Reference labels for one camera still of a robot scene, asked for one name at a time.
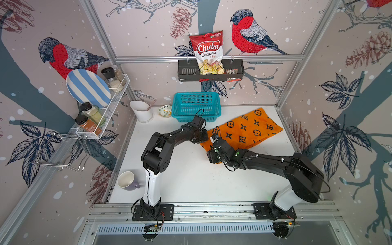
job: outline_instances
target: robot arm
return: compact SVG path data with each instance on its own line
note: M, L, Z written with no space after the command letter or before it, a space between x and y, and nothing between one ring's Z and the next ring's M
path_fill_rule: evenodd
M170 163L176 145L191 141L202 143L208 140L202 128L205 120L195 116L193 121L167 134L154 133L142 155L146 169L146 190L140 200L141 208L150 217L156 218L160 209L159 175ZM269 156L245 149L234 150L217 134L212 136L213 150L207 153L211 163L223 162L235 169L257 169L271 172L289 180L290 185L276 192L269 205L272 217L288 211L293 205L305 200L318 201L324 175L306 157L299 153L293 156Z

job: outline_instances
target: red bird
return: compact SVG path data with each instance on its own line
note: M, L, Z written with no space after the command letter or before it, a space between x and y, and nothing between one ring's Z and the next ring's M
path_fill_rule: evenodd
M67 78L68 73L75 69L86 69L96 74L101 64L109 61L109 59L91 54L84 49L71 48L51 37L40 42L38 51L42 61L44 63L49 61L50 65L64 79Z
M354 1L352 1L352 2L349 2L347 5L351 5L351 4L356 3L356 2L359 2L359 1L363 1L363 0L354 0ZM366 0L367 6L366 6L366 9L364 10L364 12L363 12L361 15L364 15L364 14L365 14L365 11L366 11L369 7L377 8L377 13L378 13L378 14L377 14L376 16L378 16L378 15L383 15L384 13L380 13L380 7L382 7L382 6L384 6L385 4L388 4L388 3L390 3L390 2L392 2L392 0Z
M257 54L262 50L275 50L287 54L268 36L267 31L259 26L249 9L237 10L230 21L233 22L231 39L234 45L243 53Z

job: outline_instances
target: spice jar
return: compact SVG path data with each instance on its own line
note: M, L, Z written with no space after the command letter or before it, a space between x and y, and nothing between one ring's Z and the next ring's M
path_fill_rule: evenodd
M89 102L83 103L80 105L80 110L82 111L83 114L85 114L88 118L90 118L95 124L101 126L102 124L105 123L105 119L102 118L102 114L99 110L99 108L95 105L92 105Z
M116 65L111 66L111 68L113 68L114 73L116 74L116 78L121 82L122 85L125 85L127 81L124 80L124 74L122 74L121 69Z
M112 89L115 89L116 92L120 92L124 89L124 86L121 85L121 82L116 78L116 74L114 73L114 69L111 67L102 69L102 74L109 82L109 86Z
M76 124L79 127L84 128L87 132L94 132L98 136L102 130L92 121L90 120L85 114L80 114L75 118Z

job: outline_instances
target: small decorative bowl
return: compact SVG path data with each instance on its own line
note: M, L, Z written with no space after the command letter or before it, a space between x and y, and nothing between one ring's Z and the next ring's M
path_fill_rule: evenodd
M164 105L158 109L159 115L163 118L171 117L171 105Z

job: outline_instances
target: mug handle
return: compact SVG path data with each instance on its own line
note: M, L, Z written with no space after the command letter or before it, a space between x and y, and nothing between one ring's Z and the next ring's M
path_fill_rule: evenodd
M139 189L140 188L140 185L138 184L138 183L136 183L136 182L133 182L131 185L133 185L135 188L137 188L137 189Z

